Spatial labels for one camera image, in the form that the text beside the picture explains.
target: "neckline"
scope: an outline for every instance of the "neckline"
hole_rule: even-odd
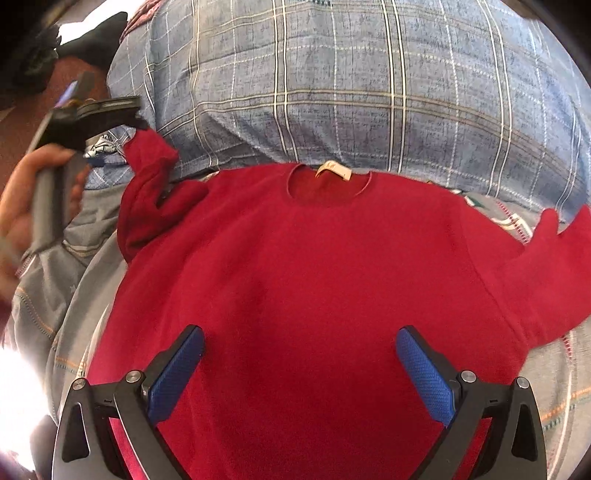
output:
[[[292,168],[289,168],[287,172],[282,175],[281,179],[281,189],[282,189],[282,197],[283,199],[292,205],[296,205],[299,207],[308,207],[308,208],[340,208],[340,207],[348,207],[353,203],[359,203],[361,199],[365,199],[369,196],[370,191],[374,188],[376,183],[375,177],[373,172],[369,172],[367,175],[367,181],[363,185],[361,189],[359,189],[353,196],[348,197],[346,199],[339,199],[335,201],[328,201],[328,202],[315,202],[315,201],[308,201],[302,200],[294,197],[290,191],[290,181],[293,178],[294,173],[296,170],[300,168],[307,168],[311,171],[314,171],[308,165],[305,164],[296,164]],[[333,175],[331,172],[323,173],[323,175]]]

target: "human hand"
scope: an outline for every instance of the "human hand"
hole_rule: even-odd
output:
[[[31,246],[33,232],[31,203],[37,172],[46,167],[65,165],[73,154],[73,150],[59,145],[45,145],[25,155],[12,172],[0,198],[0,235],[18,255],[22,255]],[[80,212],[88,172],[89,167],[76,177],[70,197],[71,218]],[[7,303],[11,302],[18,285],[16,269],[7,254],[0,250],[0,297]]]

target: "red sweater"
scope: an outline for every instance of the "red sweater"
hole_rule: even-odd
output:
[[[461,197],[398,176],[269,165],[162,201],[176,152],[148,131],[126,153],[129,270],[90,380],[145,368],[201,326],[206,354],[160,425],[193,479],[404,480],[441,425],[396,357],[401,326],[509,383],[591,313],[587,208],[560,235],[546,212],[524,247]]]

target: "black clamp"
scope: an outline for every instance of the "black clamp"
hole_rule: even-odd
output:
[[[411,326],[396,338],[396,351],[429,415],[444,429],[411,480],[452,480],[481,419],[492,419],[471,480],[546,480],[544,435],[530,382],[481,382],[456,371]]]
[[[413,327],[398,332],[396,350],[431,417],[445,426],[411,480],[452,480],[483,418],[492,424],[470,479],[547,478],[540,417],[525,378],[497,385],[457,372]],[[105,385],[75,380],[58,429],[53,480],[131,480],[110,418],[121,419],[148,480],[189,480],[156,424],[172,413],[203,353],[203,331],[191,325],[145,372]]]
[[[112,98],[86,101],[94,75],[85,72],[66,91],[66,98],[53,108],[37,129],[27,153],[55,143],[79,152],[66,165],[46,168],[37,174],[33,195],[33,242],[31,252],[40,252],[63,236],[70,222],[69,196],[76,175],[86,165],[86,140],[119,125],[148,128],[138,116],[141,98]]]
[[[131,480],[109,419],[121,419],[148,480],[189,480],[156,424],[170,417],[204,349],[203,331],[190,325],[145,372],[103,385],[75,380],[57,431],[53,480]]]

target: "black cloth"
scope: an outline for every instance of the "black cloth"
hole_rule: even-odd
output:
[[[77,57],[107,72],[119,48],[119,37],[127,25],[127,13],[119,12],[80,38],[57,48],[60,58]]]

